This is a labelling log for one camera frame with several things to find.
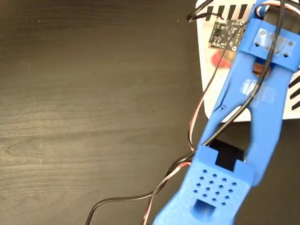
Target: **dark wooden table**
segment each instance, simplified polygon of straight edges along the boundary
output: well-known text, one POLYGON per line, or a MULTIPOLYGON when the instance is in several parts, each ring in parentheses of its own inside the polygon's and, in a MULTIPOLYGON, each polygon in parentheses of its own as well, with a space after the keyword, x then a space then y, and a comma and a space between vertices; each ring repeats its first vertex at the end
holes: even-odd
MULTIPOLYGON (((0 224, 82 225, 110 196, 153 189, 189 151, 201 94, 187 0, 0 3, 0 224)), ((200 113, 195 140, 207 119, 200 113)), ((300 121, 286 121, 237 225, 299 224, 300 121)), ((246 148, 249 124, 222 139, 246 148)), ((155 198, 151 220, 180 185, 155 198)), ((93 225, 138 225, 146 202, 97 211, 93 225)))

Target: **black circuit board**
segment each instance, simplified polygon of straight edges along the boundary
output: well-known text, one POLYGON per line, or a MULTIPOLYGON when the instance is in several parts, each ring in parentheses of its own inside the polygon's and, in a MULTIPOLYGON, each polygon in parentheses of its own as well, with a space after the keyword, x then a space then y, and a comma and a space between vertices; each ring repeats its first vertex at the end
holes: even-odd
MULTIPOLYGON (((232 37, 235 31, 243 25, 245 22, 242 20, 217 20, 212 29, 210 40, 208 43, 209 47, 224 49, 228 40, 232 37)), ((236 52, 240 44, 244 29, 240 29, 235 37, 230 41, 226 50, 236 52)))

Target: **black and white stripes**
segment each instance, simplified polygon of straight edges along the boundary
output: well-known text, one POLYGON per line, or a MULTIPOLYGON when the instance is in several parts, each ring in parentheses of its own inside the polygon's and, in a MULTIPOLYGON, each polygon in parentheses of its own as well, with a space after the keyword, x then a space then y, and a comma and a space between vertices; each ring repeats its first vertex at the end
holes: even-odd
MULTIPOLYGON (((227 20, 247 20, 254 4, 235 4, 235 5, 219 5, 207 6, 208 13, 217 13, 227 20)), ((211 15, 207 15, 206 21, 210 21, 211 15)))

